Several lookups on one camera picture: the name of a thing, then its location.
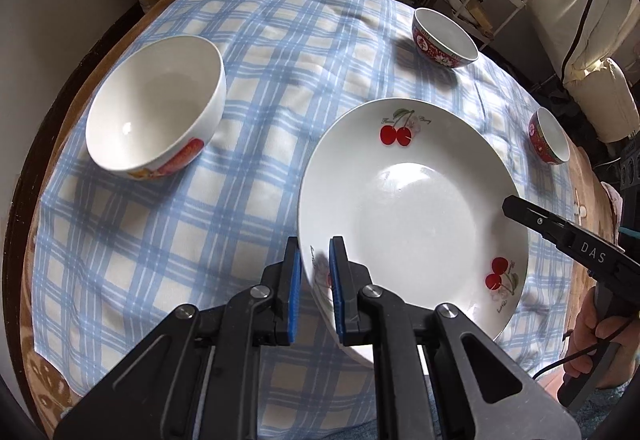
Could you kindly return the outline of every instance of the tablecloth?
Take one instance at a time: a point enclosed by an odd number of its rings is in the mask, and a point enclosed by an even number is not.
[[[393,0],[176,0],[131,45],[199,34],[220,49],[225,113],[203,154],[144,182],[101,171],[69,134],[40,200],[32,286],[37,353],[85,394],[171,309],[222,305],[279,261],[296,232],[303,170],[322,132],[385,96],[420,98],[462,117],[496,149],[519,193],[572,219],[566,166],[533,154],[538,106],[481,55],[448,70],[410,37]],[[572,262],[529,235],[529,273],[499,343],[525,369],[558,357]],[[372,371],[343,353],[303,290],[295,346],[264,348],[262,438],[321,438],[373,418]]]

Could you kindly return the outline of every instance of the blue gripper pad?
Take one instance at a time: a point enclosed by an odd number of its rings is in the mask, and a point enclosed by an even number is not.
[[[344,343],[344,299],[340,285],[340,274],[335,258],[334,239],[329,240],[329,273],[331,274],[331,292],[334,297],[335,331],[340,344]]]
[[[298,331],[298,310],[300,309],[300,281],[302,277],[302,265],[300,263],[300,250],[296,247],[296,255],[293,260],[291,284],[289,286],[289,318],[287,319],[287,336],[289,343],[296,339]]]

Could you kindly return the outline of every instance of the red bowl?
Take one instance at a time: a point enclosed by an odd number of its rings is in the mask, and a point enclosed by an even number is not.
[[[529,121],[529,140],[540,159],[549,164],[569,160],[570,149],[564,130],[546,108],[538,108]]]
[[[471,36],[438,11],[416,9],[412,35],[418,52],[439,65],[455,68],[478,59],[478,47]]]

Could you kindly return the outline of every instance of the white bowl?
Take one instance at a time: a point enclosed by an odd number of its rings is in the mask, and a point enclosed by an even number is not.
[[[468,65],[478,59],[478,47],[471,36],[438,11],[416,9],[412,35],[421,55],[448,68]]]
[[[300,256],[335,335],[329,240],[373,283],[425,308],[453,303],[498,336],[527,276],[526,227],[502,213],[517,194],[482,135],[423,101],[387,98],[343,115],[320,139],[300,187]],[[371,365],[371,346],[345,348]]]
[[[151,43],[114,68],[95,94],[86,122],[89,155],[126,178],[175,173],[209,143],[225,98],[222,56],[209,40]]]

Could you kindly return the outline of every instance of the cherry plate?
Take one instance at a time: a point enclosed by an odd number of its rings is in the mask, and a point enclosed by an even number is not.
[[[497,337],[529,258],[527,230],[502,214],[511,194],[494,149],[446,110],[387,98],[345,113],[316,146],[298,202],[304,272],[336,340],[328,268],[335,235],[375,284],[425,308],[454,303]],[[370,346],[345,350],[372,364]]]

